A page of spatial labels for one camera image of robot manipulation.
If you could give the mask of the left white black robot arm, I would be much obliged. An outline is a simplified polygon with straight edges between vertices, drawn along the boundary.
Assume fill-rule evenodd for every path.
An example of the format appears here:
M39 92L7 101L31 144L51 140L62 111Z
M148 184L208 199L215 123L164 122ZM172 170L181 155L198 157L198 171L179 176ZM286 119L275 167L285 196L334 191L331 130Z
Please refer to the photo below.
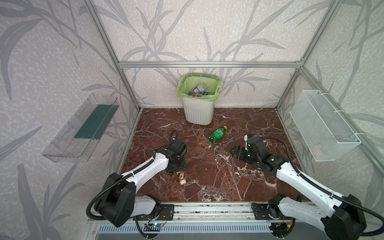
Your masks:
M96 221L107 220L117 228L133 217L156 215L160 201L150 196L137 196L137 192L161 171L173 174L185 169L183 155L156 153L131 171L109 175L102 190L88 204L86 215Z

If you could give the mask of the water bottle blue label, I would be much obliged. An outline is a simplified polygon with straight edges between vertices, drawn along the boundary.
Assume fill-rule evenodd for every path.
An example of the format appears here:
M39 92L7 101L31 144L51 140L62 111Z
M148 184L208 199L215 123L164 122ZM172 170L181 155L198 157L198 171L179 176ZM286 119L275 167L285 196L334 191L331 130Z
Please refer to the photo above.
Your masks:
M207 85L205 83L200 83L198 84L193 90L193 94L201 94L204 93L207 88Z

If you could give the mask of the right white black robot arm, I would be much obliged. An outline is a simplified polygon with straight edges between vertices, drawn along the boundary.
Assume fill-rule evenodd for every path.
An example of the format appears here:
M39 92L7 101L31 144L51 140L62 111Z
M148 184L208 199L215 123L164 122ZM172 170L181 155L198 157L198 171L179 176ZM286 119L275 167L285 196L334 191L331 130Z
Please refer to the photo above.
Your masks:
M250 165L257 165L264 173L271 174L287 183L308 198L313 205L307 205L300 200L293 200L283 194L276 195L261 210L257 204L252 204L256 215L268 213L269 217L279 220L288 217L300 220L326 233L331 240L357 240L359 237L373 237L383 234L384 228L366 232L365 214L380 221L380 214L362 206L359 199L353 195L347 197L321 185L300 171L291 157L272 154L264 142L264 137L246 135L245 146L235 146L230 153Z

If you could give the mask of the brown coffee bottle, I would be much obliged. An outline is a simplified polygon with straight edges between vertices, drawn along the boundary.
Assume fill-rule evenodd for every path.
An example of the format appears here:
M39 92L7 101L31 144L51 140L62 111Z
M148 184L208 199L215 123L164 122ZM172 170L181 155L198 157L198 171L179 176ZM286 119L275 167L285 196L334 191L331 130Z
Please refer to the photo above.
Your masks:
M179 174L180 185L184 186L187 183L185 171L181 171Z

